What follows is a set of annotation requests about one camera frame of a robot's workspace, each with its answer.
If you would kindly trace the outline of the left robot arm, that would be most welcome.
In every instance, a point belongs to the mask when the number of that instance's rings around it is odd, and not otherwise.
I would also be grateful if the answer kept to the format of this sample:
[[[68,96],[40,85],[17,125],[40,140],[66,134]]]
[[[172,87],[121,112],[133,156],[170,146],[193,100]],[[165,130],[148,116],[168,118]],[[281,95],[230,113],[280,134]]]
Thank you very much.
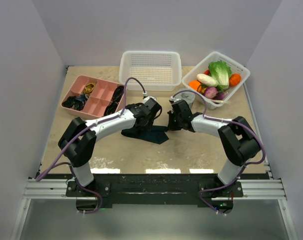
[[[154,97],[148,96],[141,103],[132,103],[113,114],[84,121],[74,118],[58,146],[71,163],[71,169],[78,180],[77,190],[83,196],[90,196],[95,191],[94,176],[91,173],[91,159],[97,141],[120,131],[133,134],[134,137],[152,130],[161,105]]]

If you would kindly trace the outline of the pink divided tray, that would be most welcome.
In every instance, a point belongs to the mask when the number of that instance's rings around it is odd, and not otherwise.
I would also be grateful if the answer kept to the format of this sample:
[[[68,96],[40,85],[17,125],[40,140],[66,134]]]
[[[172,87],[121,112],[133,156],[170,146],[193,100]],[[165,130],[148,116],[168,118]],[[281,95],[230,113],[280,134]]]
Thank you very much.
[[[84,105],[83,110],[78,111],[72,108],[66,108],[62,106],[62,103],[69,97],[69,96],[76,96],[79,97],[80,95],[84,94],[84,87],[88,83],[96,83],[96,86],[91,94],[87,94],[87,102]],[[62,109],[66,110],[67,113],[73,116],[81,117],[83,119],[97,119],[104,117],[105,109],[108,105],[110,105],[112,101],[112,96],[115,89],[118,86],[123,86],[120,83],[112,82],[109,80],[99,79],[95,77],[90,77],[86,75],[79,75],[72,85],[67,90],[67,93],[63,97],[60,106]],[[124,106],[123,95],[118,102],[118,107],[116,112],[121,110]]]

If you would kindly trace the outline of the dark green tie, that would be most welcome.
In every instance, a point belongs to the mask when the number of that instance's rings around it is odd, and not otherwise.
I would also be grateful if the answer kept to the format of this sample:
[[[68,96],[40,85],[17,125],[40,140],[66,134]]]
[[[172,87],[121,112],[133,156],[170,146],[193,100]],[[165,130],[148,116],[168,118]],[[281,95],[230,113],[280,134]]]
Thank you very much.
[[[169,140],[169,137],[166,134],[167,131],[167,126],[153,125],[150,130],[139,129],[138,127],[123,129],[121,131],[121,134],[128,138],[138,139],[161,145]]]

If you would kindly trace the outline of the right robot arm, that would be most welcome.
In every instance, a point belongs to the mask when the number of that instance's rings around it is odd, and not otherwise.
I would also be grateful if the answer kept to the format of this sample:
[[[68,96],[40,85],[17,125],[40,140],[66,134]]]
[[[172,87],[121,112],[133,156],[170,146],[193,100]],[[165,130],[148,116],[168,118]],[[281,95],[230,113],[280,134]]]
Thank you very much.
[[[256,134],[245,118],[219,119],[204,116],[200,112],[192,113],[183,99],[170,101],[172,110],[168,112],[170,131],[186,130],[192,133],[204,133],[218,137],[227,157],[221,171],[207,188],[221,197],[232,191],[232,183],[241,175],[245,165],[263,150]]]

